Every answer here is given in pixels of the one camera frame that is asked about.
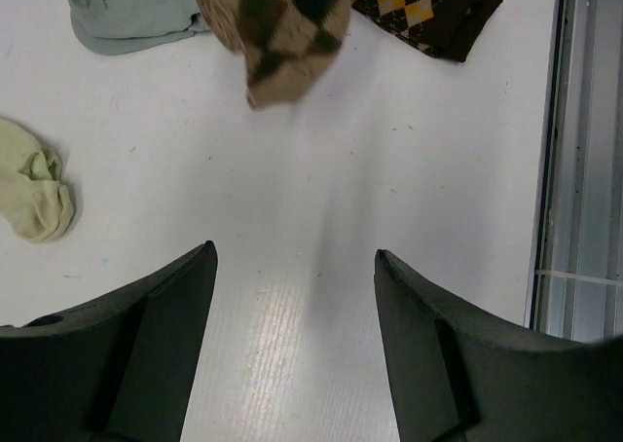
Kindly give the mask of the tan brown argyle sock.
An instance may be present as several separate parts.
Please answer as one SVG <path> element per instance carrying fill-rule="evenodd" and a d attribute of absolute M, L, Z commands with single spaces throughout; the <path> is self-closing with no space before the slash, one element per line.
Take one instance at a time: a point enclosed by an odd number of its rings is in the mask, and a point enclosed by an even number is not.
<path fill-rule="evenodd" d="M 244 57 L 246 98 L 260 109 L 300 100 L 337 57 L 351 0 L 197 0 L 216 38 Z"/>

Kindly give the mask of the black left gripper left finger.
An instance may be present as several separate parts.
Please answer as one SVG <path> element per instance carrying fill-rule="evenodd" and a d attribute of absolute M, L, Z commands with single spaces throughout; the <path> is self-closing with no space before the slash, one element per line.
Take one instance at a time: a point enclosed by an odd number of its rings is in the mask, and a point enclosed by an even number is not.
<path fill-rule="evenodd" d="M 5 441 L 177 441 L 217 272 L 212 242 L 76 307 L 1 329 Z"/>

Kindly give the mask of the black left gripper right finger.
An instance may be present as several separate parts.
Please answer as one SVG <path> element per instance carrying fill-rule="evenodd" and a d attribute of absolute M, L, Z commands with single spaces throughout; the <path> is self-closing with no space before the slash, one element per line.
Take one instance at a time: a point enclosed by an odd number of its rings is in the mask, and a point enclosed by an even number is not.
<path fill-rule="evenodd" d="M 618 441 L 622 341 L 583 344 L 517 325 L 387 250 L 375 295 L 403 441 Z"/>

